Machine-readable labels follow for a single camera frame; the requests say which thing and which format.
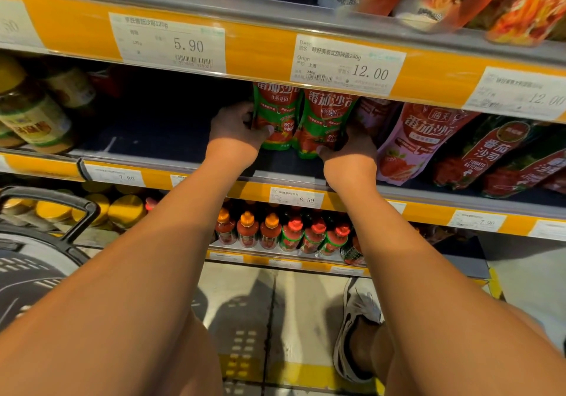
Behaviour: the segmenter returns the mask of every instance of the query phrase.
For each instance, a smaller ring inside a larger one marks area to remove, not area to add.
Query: forearm
[[[3,394],[32,394],[39,387],[46,394],[139,394],[187,317],[218,210],[237,171],[205,161],[140,223],[2,333]],[[80,376],[74,380],[80,388],[61,386],[68,376]]]
[[[564,361],[552,347],[456,270],[373,186],[341,198],[396,350],[425,395],[557,394]],[[493,368],[489,352],[504,366]],[[552,379],[526,388],[516,379],[525,371]]]

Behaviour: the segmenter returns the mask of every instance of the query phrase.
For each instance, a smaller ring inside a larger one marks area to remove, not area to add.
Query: foot
[[[344,288],[344,318],[336,345],[334,346],[334,367],[344,379],[352,382],[369,382],[373,375],[361,371],[354,364],[350,353],[350,337],[361,316],[375,323],[383,323],[378,295],[369,278],[350,278]]]

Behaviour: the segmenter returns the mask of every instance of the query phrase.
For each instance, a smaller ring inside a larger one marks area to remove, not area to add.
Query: white sneaker
[[[354,277],[344,288],[344,318],[334,346],[334,367],[348,381],[369,382],[373,375],[360,371],[350,353],[351,331],[359,316],[375,323],[384,322],[373,282],[369,278]]]

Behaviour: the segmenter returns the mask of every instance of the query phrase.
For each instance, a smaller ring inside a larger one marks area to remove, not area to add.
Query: pink ketchup pouch
[[[405,103],[378,150],[378,180],[401,186],[423,171],[436,150],[479,113]]]

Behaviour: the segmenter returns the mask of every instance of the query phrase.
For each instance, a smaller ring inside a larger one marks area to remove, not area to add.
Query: yellow jar lid
[[[0,53],[0,93],[8,92],[24,81],[27,74],[18,61]]]
[[[106,198],[104,195],[100,193],[93,193],[92,195],[86,195],[84,197],[89,201],[95,202],[100,207],[100,214],[96,217],[95,221],[91,223],[91,226],[98,226],[99,224],[104,223],[108,219],[108,210],[110,209],[110,200]],[[77,210],[73,208],[71,215],[73,216],[74,221],[81,220],[86,213],[81,210]]]
[[[140,186],[127,186],[125,184],[115,184],[116,190],[123,195],[139,195],[144,191]]]
[[[36,214],[42,219],[51,221],[67,220],[72,211],[71,207],[54,202],[39,201],[36,205]]]
[[[110,183],[102,183],[101,181],[83,181],[81,186],[88,193],[109,192],[112,188]]]
[[[136,195],[126,195],[116,199],[108,210],[108,218],[119,226],[129,226],[145,216],[143,201]]]
[[[13,198],[13,199],[8,199],[5,203],[4,203],[4,209],[8,209],[8,208],[14,208],[17,207],[19,205],[22,205],[24,207],[28,207],[28,208],[33,208],[35,206],[36,201],[34,201],[33,199],[24,199],[24,198]]]

